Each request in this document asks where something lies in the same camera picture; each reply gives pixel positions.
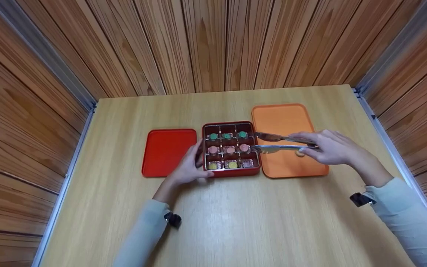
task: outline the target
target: metal tongs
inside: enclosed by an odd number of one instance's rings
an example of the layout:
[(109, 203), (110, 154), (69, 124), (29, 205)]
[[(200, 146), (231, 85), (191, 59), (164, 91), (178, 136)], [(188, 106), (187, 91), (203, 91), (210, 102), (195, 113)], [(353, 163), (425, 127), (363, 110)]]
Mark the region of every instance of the metal tongs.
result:
[(306, 145), (251, 145), (250, 146), (251, 150), (262, 153), (262, 154), (274, 153), (280, 150), (299, 150), (301, 148), (310, 148), (315, 150), (319, 149), (316, 143), (307, 139), (282, 136), (282, 135), (273, 135), (271, 133), (266, 133), (266, 132), (255, 132), (255, 136), (261, 140), (265, 140), (268, 142), (278, 142), (278, 141), (285, 140), (285, 141), (306, 144)]

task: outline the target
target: light blue sleeve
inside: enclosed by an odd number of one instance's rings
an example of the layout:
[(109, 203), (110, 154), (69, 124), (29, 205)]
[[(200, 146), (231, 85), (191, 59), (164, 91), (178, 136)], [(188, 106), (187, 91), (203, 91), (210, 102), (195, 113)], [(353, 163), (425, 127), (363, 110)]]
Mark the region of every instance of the light blue sleeve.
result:
[(427, 267), (427, 209), (419, 196), (400, 178), (385, 186), (366, 186), (364, 195), (377, 203), (375, 213), (398, 238), (417, 267)]
[(164, 215), (169, 205), (148, 200), (135, 225), (123, 242), (114, 262), (114, 267), (142, 267), (166, 229)]

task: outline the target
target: wooden table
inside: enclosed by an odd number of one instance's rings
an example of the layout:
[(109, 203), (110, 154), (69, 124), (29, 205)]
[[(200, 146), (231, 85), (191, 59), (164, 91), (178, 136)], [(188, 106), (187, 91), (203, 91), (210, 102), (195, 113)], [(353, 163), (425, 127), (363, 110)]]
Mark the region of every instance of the wooden table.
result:
[[(102, 99), (42, 266), (109, 266), (162, 179), (141, 176), (147, 133), (251, 120), (255, 105), (302, 103), (316, 130), (338, 130), (398, 175), (349, 85)], [(183, 192), (149, 266), (412, 266), (347, 166), (327, 177), (215, 179)]]

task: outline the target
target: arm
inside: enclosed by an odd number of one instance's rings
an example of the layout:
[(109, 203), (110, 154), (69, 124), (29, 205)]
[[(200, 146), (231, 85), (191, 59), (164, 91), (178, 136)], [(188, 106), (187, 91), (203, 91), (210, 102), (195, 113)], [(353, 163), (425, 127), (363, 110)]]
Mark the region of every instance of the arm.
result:
[(202, 158), (199, 157), (201, 143), (202, 140), (199, 140), (189, 148), (179, 166), (161, 183), (153, 199), (146, 202), (114, 260), (114, 267), (144, 266), (164, 233), (167, 225), (164, 215), (169, 212), (168, 203), (175, 201), (179, 186), (214, 175), (211, 171), (197, 169), (202, 165)]
[(355, 169), (365, 183), (364, 194), (377, 202), (372, 205), (375, 213), (397, 237), (413, 263), (427, 267), (427, 209), (405, 182), (393, 178), (375, 156), (338, 132), (300, 132), (291, 136), (314, 141), (320, 151), (301, 152), (318, 162), (347, 164)]

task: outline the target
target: orange tray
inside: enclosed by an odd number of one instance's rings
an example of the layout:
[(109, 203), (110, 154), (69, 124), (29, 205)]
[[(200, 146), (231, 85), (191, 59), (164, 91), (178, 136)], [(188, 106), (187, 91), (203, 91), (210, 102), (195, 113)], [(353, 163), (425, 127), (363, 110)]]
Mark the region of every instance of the orange tray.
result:
[[(284, 105), (260, 105), (253, 108), (251, 115), (257, 132), (289, 135), (292, 132), (314, 132), (305, 107), (298, 103)], [(304, 145), (290, 141), (266, 142), (256, 139), (259, 145)], [(321, 176), (329, 173), (329, 166), (320, 164), (310, 157), (298, 157), (294, 151), (281, 150), (272, 154), (261, 154), (263, 172), (269, 178)]]

